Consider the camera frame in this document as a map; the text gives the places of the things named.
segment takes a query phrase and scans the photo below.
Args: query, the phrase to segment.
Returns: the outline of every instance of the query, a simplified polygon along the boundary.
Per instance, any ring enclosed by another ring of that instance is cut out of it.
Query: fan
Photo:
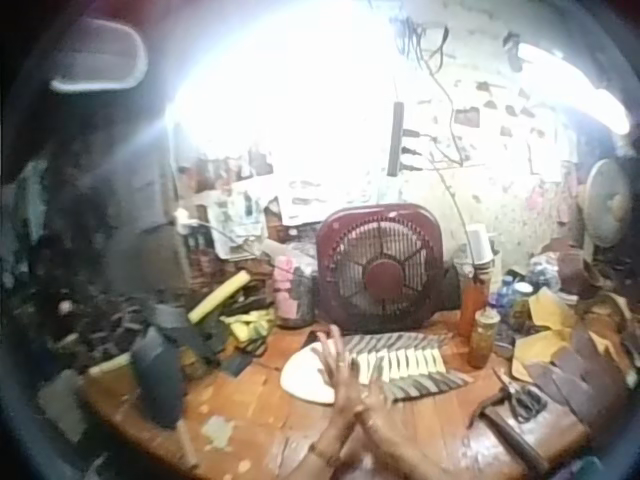
[[[442,233],[418,205],[348,208],[317,237],[320,308],[346,332],[420,327],[442,281]]]
[[[616,161],[605,159],[594,165],[580,192],[580,205],[587,231],[584,250],[591,260],[593,245],[615,245],[631,219],[631,187]]]

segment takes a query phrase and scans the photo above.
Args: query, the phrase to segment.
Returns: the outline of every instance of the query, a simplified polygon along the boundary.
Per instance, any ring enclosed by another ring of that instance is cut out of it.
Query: jar lid
[[[533,287],[527,282],[518,282],[513,289],[521,295],[533,295]]]
[[[476,321],[484,325],[493,325],[500,321],[500,314],[491,307],[476,312]]]

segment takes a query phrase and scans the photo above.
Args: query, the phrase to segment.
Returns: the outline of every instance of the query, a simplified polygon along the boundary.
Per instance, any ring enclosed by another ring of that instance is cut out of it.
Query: wooden table
[[[436,315],[426,331],[451,329],[457,312]],[[84,379],[82,394],[105,422],[127,440],[185,476],[201,479],[276,478],[288,473],[305,454],[327,423],[330,407],[297,400],[280,388],[279,370],[298,351],[310,329],[277,330],[269,338],[268,350],[238,378],[213,373],[189,385],[185,399],[185,420],[200,465],[183,468],[176,434],[145,419],[136,398],[137,386],[130,368],[124,367],[99,377]],[[490,368],[473,371],[466,365],[465,343],[454,338],[443,350],[448,368],[470,374],[474,383],[462,389],[395,404],[393,413],[427,455],[455,473],[455,478],[520,478],[524,467],[494,437],[482,421],[471,430],[467,423],[476,405],[496,393],[499,383]],[[493,357],[489,366],[507,367]],[[563,438],[578,446],[586,432],[578,429],[568,410],[550,402],[533,422],[520,426],[505,417],[547,458],[559,461],[552,444]],[[213,416],[233,421],[233,433],[225,449],[212,448],[202,426]],[[347,444],[347,463],[337,473],[342,479],[395,478],[376,465],[362,432],[357,430]]]

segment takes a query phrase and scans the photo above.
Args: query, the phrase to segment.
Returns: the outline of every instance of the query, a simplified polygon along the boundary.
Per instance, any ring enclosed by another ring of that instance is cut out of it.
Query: scissors
[[[507,377],[504,372],[500,372],[495,368],[493,373],[502,383],[503,390],[509,393],[511,413],[518,423],[527,423],[533,420],[547,408],[547,401],[535,389],[527,385],[518,385]]]

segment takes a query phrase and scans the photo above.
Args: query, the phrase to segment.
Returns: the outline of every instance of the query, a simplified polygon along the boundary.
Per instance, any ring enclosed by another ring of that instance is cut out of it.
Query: bracelet
[[[318,448],[316,442],[309,445],[309,453],[322,460],[329,468],[336,468],[340,465],[340,455],[331,455],[330,453],[323,452]]]

